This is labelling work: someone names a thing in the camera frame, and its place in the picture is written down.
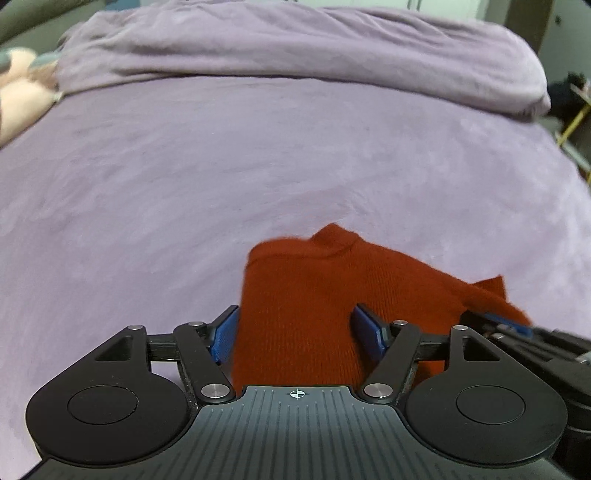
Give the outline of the red knit button cardigan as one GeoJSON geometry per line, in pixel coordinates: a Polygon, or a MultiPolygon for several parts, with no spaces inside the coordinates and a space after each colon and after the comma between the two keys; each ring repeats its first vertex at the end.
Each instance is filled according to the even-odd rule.
{"type": "Polygon", "coordinates": [[[235,390],[359,387],[374,367],[349,327],[359,304],[435,334],[448,333],[467,310],[530,322],[507,300],[500,276],[467,283],[329,224],[311,238],[270,240],[250,251],[233,348],[235,390]]]}

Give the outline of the purple plush bed sheet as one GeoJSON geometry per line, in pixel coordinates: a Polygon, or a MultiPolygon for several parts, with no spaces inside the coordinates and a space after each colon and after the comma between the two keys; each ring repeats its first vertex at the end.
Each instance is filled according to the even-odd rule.
{"type": "Polygon", "coordinates": [[[130,324],[238,303],[249,251],[329,223],[590,332],[590,194],[539,124],[314,79],[184,77],[62,99],[1,152],[1,475],[24,411],[130,324]]]}

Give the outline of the yellow-legged wooden side table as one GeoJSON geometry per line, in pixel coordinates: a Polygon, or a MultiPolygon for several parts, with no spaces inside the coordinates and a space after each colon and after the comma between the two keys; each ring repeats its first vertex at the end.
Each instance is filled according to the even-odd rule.
{"type": "Polygon", "coordinates": [[[570,137],[581,125],[583,120],[590,113],[590,96],[574,84],[569,85],[571,92],[582,102],[582,106],[574,118],[567,124],[561,133],[556,133],[556,142],[559,148],[576,163],[578,169],[584,173],[587,186],[590,186],[590,162],[578,152],[570,137]]]}

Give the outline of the rolled purple duvet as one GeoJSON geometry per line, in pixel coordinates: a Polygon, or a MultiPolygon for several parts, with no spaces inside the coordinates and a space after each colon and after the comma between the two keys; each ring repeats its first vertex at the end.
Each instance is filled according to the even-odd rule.
{"type": "Polygon", "coordinates": [[[167,1],[101,11],[65,34],[57,67],[69,94],[178,75],[368,84],[521,118],[550,107],[541,62],[509,29],[395,8],[167,1]]]}

